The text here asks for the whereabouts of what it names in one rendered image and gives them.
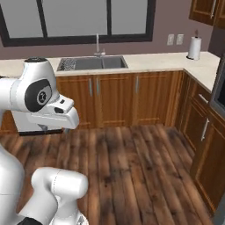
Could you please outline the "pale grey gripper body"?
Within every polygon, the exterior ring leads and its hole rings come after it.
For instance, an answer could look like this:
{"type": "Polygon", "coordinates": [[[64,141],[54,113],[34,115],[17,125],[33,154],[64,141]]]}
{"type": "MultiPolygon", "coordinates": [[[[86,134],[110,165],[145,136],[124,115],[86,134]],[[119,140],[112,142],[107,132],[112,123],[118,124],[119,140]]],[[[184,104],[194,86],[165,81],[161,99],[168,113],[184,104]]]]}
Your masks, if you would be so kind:
{"type": "Polygon", "coordinates": [[[69,129],[75,129],[79,125],[79,117],[75,107],[72,107],[68,112],[63,114],[29,113],[28,120],[35,124],[69,129]]]}

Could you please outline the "wooden cupboard door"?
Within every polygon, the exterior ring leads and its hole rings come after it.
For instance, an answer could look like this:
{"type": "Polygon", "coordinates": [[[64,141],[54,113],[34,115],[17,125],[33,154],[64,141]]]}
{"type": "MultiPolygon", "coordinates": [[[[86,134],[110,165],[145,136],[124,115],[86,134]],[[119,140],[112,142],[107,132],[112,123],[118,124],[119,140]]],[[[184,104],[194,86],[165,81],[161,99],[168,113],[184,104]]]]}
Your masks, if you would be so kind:
{"type": "Polygon", "coordinates": [[[97,126],[129,126],[132,119],[133,76],[131,74],[109,74],[96,76],[96,78],[97,126]],[[99,95],[97,95],[97,77],[99,95]]]}
{"type": "Polygon", "coordinates": [[[194,152],[200,146],[206,121],[207,109],[193,98],[188,98],[185,104],[180,130],[194,152]]]}
{"type": "Polygon", "coordinates": [[[190,171],[201,198],[214,215],[225,193],[225,125],[213,116],[190,171]]]}
{"type": "Polygon", "coordinates": [[[139,73],[139,90],[133,95],[133,125],[164,123],[169,109],[175,71],[139,73]]]}
{"type": "Polygon", "coordinates": [[[65,97],[74,100],[79,116],[79,128],[93,127],[93,92],[90,96],[89,76],[58,76],[58,91],[65,97]]]}

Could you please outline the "grey steel sink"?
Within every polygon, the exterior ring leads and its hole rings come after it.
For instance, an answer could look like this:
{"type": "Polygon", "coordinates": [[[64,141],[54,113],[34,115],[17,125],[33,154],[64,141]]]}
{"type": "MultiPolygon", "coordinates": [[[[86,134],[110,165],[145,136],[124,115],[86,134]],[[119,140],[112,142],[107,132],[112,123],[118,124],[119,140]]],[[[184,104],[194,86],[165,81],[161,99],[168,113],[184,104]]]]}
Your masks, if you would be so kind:
{"type": "Polygon", "coordinates": [[[58,71],[75,71],[89,69],[127,69],[123,56],[61,58],[58,71]]]}

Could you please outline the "silver tap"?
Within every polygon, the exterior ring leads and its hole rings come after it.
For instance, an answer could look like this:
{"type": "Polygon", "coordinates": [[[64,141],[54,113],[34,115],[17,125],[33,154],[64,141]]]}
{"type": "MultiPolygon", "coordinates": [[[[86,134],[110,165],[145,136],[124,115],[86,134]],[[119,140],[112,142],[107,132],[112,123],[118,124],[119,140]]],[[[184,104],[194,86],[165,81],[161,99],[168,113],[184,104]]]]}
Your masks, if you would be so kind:
{"type": "Polygon", "coordinates": [[[96,52],[94,53],[95,56],[101,57],[105,55],[105,50],[103,49],[102,51],[99,48],[99,34],[96,34],[96,52]]]}

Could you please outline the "black framed window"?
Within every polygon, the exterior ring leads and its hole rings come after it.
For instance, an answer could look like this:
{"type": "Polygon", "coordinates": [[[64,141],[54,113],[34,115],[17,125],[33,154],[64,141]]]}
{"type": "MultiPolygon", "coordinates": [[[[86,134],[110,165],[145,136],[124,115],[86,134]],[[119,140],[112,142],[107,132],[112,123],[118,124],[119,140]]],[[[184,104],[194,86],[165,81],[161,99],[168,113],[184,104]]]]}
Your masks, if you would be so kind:
{"type": "Polygon", "coordinates": [[[156,0],[0,0],[6,47],[153,39],[156,0]]]}

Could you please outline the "wooden drawer front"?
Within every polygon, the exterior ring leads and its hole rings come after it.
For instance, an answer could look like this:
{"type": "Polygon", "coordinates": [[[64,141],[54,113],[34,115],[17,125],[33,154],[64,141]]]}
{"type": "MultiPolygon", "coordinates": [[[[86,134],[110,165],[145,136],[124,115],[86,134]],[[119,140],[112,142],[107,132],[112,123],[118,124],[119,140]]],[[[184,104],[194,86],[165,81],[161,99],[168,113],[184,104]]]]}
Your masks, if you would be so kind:
{"type": "Polygon", "coordinates": [[[202,86],[200,86],[198,83],[195,83],[192,88],[192,100],[199,105],[204,111],[207,110],[209,101],[211,98],[211,94],[202,86]],[[208,104],[206,104],[200,97],[199,94],[202,94],[207,100],[208,104]]]}

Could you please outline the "white paper towel roll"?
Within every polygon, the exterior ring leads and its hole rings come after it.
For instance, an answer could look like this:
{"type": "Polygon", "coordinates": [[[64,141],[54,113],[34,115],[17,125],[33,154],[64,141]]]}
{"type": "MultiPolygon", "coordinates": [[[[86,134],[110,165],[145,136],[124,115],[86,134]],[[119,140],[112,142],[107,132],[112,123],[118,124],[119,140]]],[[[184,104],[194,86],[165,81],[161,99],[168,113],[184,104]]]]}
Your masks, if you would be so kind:
{"type": "Polygon", "coordinates": [[[194,36],[191,37],[187,59],[197,61],[200,58],[201,41],[202,38],[199,36],[199,31],[196,30],[194,36]]]}

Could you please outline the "stainless steel oven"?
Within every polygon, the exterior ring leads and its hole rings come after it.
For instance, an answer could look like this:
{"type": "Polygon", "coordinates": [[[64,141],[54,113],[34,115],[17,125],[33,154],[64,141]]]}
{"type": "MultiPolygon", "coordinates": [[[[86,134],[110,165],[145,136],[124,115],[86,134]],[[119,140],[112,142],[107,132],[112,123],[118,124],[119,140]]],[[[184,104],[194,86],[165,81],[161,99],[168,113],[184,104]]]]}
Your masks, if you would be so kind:
{"type": "Polygon", "coordinates": [[[225,53],[222,54],[216,71],[210,106],[225,119],[225,53]]]}

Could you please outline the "wooden wall cupboard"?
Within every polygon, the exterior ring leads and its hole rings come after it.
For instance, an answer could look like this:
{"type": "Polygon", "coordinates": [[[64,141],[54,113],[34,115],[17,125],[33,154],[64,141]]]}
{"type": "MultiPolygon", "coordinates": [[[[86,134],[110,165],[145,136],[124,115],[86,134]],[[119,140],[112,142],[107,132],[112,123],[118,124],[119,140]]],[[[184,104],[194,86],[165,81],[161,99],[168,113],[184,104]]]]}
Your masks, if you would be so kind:
{"type": "Polygon", "coordinates": [[[189,19],[225,29],[225,0],[217,0],[214,16],[210,18],[214,0],[192,0],[189,19]]]}

